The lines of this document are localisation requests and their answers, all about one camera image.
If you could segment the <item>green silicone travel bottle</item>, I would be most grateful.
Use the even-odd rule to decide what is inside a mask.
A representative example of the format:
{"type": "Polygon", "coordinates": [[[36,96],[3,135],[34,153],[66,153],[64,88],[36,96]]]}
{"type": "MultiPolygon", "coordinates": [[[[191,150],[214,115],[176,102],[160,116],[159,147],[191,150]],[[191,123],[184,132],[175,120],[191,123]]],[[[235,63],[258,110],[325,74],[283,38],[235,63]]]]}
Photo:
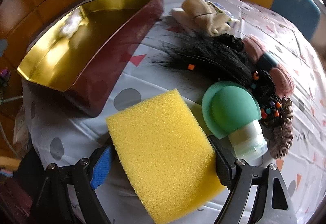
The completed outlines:
{"type": "Polygon", "coordinates": [[[259,104],[243,86],[229,81],[211,85],[202,98],[202,115],[217,139],[229,139],[236,158],[252,161],[267,153],[259,104]]]}

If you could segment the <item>yellow sponge block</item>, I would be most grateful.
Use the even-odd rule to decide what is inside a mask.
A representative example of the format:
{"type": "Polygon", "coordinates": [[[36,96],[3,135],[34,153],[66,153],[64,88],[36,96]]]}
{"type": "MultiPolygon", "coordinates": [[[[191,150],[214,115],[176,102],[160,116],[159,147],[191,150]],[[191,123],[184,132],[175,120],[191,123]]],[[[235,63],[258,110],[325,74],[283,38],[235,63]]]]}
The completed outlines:
{"type": "Polygon", "coordinates": [[[155,223],[175,221],[223,191],[214,149],[178,90],[106,122],[123,170],[155,223]]]}

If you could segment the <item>patterned white bed sheet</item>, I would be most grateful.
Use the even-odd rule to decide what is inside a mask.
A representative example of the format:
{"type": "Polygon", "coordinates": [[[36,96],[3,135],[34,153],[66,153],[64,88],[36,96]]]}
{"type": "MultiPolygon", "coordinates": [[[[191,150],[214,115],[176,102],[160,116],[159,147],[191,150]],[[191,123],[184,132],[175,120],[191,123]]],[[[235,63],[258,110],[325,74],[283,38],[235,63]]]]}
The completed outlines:
{"type": "MultiPolygon", "coordinates": [[[[296,87],[292,95],[294,139],[289,153],[277,160],[298,223],[307,223],[325,199],[325,72],[315,49],[280,15],[240,0],[208,0],[221,4],[241,21],[236,35],[257,36],[287,71],[296,87]]],[[[53,90],[23,82],[25,121],[33,147],[44,166],[74,164],[108,138],[106,117],[144,99],[177,89],[199,123],[201,100],[209,83],[158,66],[162,48],[178,45],[181,27],[171,10],[183,0],[164,0],[161,18],[138,45],[112,90],[101,114],[81,116],[53,90]]]]}

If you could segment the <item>brown scrunchie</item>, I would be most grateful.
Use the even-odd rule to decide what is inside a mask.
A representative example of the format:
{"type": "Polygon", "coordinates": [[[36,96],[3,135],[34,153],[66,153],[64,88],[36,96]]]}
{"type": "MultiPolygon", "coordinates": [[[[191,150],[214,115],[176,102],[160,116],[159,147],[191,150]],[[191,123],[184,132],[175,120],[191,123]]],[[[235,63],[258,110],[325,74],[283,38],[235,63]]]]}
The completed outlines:
{"type": "Polygon", "coordinates": [[[283,123],[273,129],[275,144],[270,150],[271,157],[275,160],[282,159],[289,153],[294,138],[292,100],[289,97],[284,97],[281,102],[284,109],[283,123]]]}

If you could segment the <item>pink yarn skein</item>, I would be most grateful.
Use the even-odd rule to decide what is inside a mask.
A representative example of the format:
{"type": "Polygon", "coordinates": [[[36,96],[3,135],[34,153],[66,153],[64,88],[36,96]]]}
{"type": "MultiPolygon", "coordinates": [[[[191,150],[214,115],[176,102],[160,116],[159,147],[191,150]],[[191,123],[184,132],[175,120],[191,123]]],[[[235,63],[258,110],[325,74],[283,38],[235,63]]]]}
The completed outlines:
{"type": "Polygon", "coordinates": [[[276,95],[290,97],[293,94],[295,84],[286,68],[277,62],[264,44],[256,36],[248,35],[242,39],[244,50],[257,69],[270,74],[276,87],[276,95]]]}

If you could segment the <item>black beaded hair wig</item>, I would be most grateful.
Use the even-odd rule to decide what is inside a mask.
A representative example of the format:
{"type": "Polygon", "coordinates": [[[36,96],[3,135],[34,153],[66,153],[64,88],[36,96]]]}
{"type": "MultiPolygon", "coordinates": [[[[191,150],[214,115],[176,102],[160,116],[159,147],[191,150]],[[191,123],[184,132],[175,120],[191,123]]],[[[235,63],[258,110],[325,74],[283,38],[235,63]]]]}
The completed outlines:
{"type": "Polygon", "coordinates": [[[281,98],[266,61],[253,65],[244,50],[241,38],[230,34],[217,37],[176,34],[176,44],[163,44],[162,57],[154,63],[172,70],[192,72],[211,84],[235,82],[249,90],[257,100],[261,123],[276,128],[286,121],[281,98]]]}

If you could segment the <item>gold maroon tray box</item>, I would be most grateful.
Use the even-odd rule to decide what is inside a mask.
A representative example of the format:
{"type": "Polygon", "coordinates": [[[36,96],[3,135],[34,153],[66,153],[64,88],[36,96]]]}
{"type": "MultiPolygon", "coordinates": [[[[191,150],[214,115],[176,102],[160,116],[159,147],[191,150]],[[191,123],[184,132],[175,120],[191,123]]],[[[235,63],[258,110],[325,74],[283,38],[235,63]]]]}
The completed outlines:
{"type": "Polygon", "coordinates": [[[135,50],[160,18],[164,0],[91,0],[54,22],[17,71],[99,115],[135,50]]]}

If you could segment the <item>small green white carton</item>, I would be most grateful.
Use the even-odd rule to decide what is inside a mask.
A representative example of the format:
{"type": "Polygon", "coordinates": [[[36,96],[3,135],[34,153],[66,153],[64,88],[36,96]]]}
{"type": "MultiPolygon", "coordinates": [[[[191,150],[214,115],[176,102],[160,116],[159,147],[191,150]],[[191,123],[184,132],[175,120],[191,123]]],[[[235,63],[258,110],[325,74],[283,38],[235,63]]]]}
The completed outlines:
{"type": "Polygon", "coordinates": [[[222,5],[218,4],[217,2],[209,1],[208,4],[213,6],[218,13],[224,13],[229,17],[229,19],[226,21],[226,24],[231,26],[231,28],[234,28],[235,25],[240,23],[239,19],[237,19],[231,12],[229,12],[227,9],[225,9],[222,5]]]}

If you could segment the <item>beige rolled cloth bundle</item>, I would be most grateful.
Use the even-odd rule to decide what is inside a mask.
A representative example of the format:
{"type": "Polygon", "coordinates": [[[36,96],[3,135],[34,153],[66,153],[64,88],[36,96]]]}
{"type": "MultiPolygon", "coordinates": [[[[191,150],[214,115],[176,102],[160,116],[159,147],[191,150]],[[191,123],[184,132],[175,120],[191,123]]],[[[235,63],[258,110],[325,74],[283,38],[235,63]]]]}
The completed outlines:
{"type": "Polygon", "coordinates": [[[203,33],[215,37],[227,33],[229,15],[219,9],[212,2],[206,0],[185,0],[181,8],[203,33]]]}

